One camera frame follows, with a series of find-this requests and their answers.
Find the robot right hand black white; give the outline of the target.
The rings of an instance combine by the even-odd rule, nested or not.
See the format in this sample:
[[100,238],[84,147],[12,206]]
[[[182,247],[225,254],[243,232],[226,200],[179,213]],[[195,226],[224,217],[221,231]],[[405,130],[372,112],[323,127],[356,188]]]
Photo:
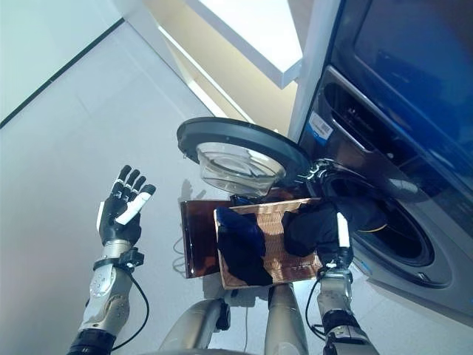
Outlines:
[[353,247],[347,219],[341,212],[336,213],[336,226],[326,233],[318,247],[318,256],[323,265],[344,265],[353,261]]

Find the robot left hand black white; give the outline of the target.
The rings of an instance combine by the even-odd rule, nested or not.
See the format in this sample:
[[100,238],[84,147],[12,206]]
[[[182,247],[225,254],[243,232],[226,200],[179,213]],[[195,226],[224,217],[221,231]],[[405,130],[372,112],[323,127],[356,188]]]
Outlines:
[[109,196],[99,205],[96,229],[103,246],[116,240],[134,246],[140,239],[141,210],[156,191],[145,182],[146,177],[130,165],[120,170]]

